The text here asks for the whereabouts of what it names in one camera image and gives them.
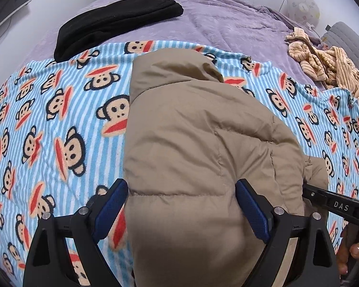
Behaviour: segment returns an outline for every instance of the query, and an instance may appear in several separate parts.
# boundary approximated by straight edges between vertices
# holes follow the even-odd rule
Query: jacket sleeve
[[[303,182],[321,189],[328,189],[328,175],[324,159],[305,155]],[[327,223],[328,211],[320,206],[313,206],[311,202],[303,198],[304,214],[311,215],[313,212],[318,212]]]

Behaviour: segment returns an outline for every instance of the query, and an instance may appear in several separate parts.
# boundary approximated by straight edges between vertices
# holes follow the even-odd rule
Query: metal screw
[[[316,219],[316,220],[320,220],[320,219],[322,218],[322,216],[321,216],[320,213],[318,213],[318,212],[314,212],[314,213],[312,214],[312,217],[313,217],[314,219]]]
[[[274,212],[277,214],[277,215],[283,215],[284,214],[284,209],[282,207],[275,207],[274,208]]]
[[[89,211],[89,208],[87,208],[87,207],[81,207],[80,209],[79,209],[79,214],[80,215],[86,215],[87,213],[88,213],[88,211]]]
[[[50,212],[44,212],[42,214],[42,218],[45,219],[45,220],[49,219],[50,218]]]

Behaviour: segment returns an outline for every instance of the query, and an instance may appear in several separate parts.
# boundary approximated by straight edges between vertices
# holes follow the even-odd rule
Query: black folded garment
[[[121,0],[92,9],[60,28],[54,59],[67,61],[112,37],[182,13],[182,6],[174,0]]]

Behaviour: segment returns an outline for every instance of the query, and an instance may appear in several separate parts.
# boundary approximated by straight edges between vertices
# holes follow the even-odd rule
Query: brown striped cloth
[[[286,36],[286,41],[297,36],[305,38],[305,41],[311,44],[309,36],[298,27]],[[329,50],[314,49],[317,55],[311,53],[303,41],[294,41],[289,44],[289,55],[300,63],[302,71],[314,82],[322,81],[328,88],[348,89],[352,96],[359,100],[359,70],[347,57],[344,49],[336,46]]]

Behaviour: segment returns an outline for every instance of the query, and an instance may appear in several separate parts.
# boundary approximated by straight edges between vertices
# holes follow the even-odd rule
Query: gray quilted cushion
[[[349,26],[341,21],[337,22],[331,27],[330,31],[323,35],[322,40],[329,47],[343,47],[347,56],[359,69],[359,36]]]

